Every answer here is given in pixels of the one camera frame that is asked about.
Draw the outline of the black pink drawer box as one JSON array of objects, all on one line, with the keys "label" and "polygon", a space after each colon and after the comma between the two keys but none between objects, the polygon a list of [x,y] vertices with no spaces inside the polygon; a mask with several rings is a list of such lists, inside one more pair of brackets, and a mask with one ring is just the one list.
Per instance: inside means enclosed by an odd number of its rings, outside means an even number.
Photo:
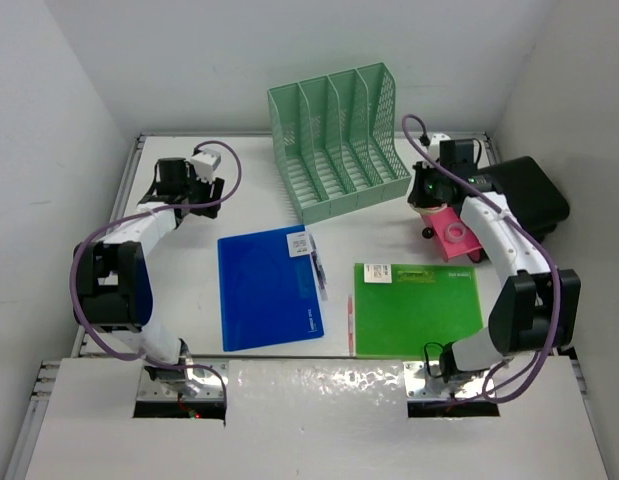
[{"label": "black pink drawer box", "polygon": [[[489,191],[483,193],[503,195],[510,212],[536,241],[543,241],[568,218],[567,200],[533,158],[525,156],[503,164],[478,166],[478,170],[480,175],[489,177]],[[461,208],[462,205],[456,212],[448,207],[436,215],[422,216],[425,224],[422,236],[434,241],[445,262],[466,255],[479,263],[486,254],[468,227],[462,242],[454,244],[445,240],[445,229],[448,224],[460,221]]]}]

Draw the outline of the red pen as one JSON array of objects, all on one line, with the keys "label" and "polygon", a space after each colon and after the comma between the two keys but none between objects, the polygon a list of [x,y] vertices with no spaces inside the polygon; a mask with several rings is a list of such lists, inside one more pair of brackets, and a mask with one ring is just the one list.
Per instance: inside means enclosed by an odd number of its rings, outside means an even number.
[{"label": "red pen", "polygon": [[348,295],[347,300],[347,339],[348,339],[348,354],[353,357],[355,354],[354,348],[354,308],[353,296]]}]

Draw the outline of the yellowish tape roll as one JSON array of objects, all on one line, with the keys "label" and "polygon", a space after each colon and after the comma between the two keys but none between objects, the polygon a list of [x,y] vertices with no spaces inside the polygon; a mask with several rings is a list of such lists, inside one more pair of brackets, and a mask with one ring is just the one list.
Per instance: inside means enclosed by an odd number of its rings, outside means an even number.
[{"label": "yellowish tape roll", "polygon": [[415,203],[410,203],[410,207],[421,216],[430,216],[430,215],[436,215],[438,213],[441,213],[442,211],[448,208],[448,205],[446,203],[443,203],[442,205],[439,205],[439,206],[422,207],[422,206],[416,205]]}]

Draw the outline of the clear tape roll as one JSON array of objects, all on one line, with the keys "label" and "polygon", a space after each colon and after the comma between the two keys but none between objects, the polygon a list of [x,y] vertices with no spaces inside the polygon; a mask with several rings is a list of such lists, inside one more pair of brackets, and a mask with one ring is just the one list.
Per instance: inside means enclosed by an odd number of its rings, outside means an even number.
[{"label": "clear tape roll", "polygon": [[445,240],[449,243],[460,243],[467,234],[466,226],[461,222],[448,224],[445,229]]}]

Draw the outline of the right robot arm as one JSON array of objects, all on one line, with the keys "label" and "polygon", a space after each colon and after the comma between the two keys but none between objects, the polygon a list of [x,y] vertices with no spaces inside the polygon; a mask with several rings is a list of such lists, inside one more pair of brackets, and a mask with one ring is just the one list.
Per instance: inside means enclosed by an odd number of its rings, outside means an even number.
[{"label": "right robot arm", "polygon": [[481,168],[472,139],[439,134],[420,142],[432,160],[415,164],[408,203],[425,222],[423,236],[437,241],[445,260],[490,260],[502,285],[486,327],[443,347],[443,381],[569,345],[581,281],[571,269],[551,269],[538,248],[568,218],[567,200],[531,157]]}]

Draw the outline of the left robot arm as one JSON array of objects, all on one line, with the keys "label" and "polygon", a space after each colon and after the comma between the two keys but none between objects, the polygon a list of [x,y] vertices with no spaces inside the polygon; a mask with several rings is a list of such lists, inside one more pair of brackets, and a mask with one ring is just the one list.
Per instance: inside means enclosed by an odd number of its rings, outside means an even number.
[{"label": "left robot arm", "polygon": [[215,219],[225,181],[215,176],[219,153],[203,149],[189,158],[162,158],[137,203],[131,221],[89,243],[77,267],[77,296],[86,319],[98,333],[110,333],[133,353],[160,368],[191,364],[185,342],[171,334],[153,314],[148,254],[184,218]]}]

